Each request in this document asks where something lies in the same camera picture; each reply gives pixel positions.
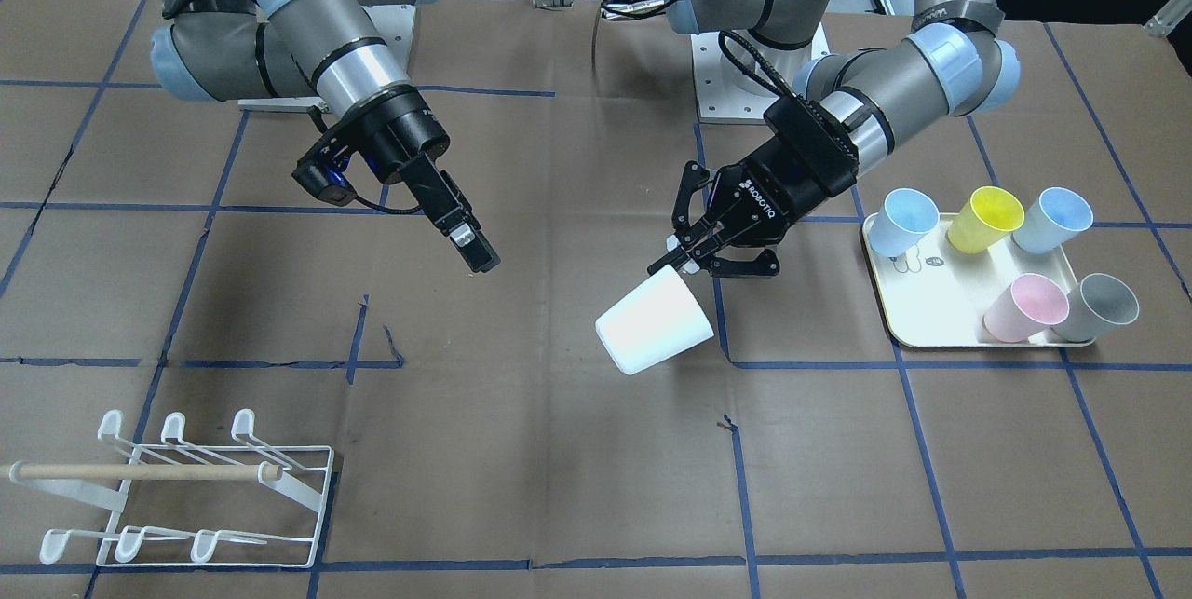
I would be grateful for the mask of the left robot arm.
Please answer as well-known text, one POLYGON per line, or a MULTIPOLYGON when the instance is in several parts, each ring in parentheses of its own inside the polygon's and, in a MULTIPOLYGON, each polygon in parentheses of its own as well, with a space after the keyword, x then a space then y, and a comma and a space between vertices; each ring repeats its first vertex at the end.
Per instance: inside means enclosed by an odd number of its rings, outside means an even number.
POLYGON ((809 46, 827 5, 664 0, 673 31, 715 32, 724 60, 774 96, 762 116, 772 135, 719 170, 685 166, 672 238, 650 275, 777 275, 772 248, 796 221, 938 119, 997 108, 1019 85, 1016 51, 997 38, 997 0, 914 0, 909 32, 895 46, 819 57, 784 76, 772 54, 809 46))

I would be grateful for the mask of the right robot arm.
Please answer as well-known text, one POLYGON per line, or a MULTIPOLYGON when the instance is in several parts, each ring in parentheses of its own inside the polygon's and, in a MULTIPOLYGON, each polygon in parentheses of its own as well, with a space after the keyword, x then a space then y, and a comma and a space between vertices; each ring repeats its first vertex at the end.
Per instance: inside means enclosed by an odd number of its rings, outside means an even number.
POLYGON ((360 198, 344 176, 360 155, 381 185, 412 192, 414 208, 472 272, 499 264, 471 204, 436 167, 451 136, 359 0, 163 0, 163 17, 153 70, 167 93, 195 102, 319 96, 336 121, 294 163, 294 182, 344 207, 360 198))

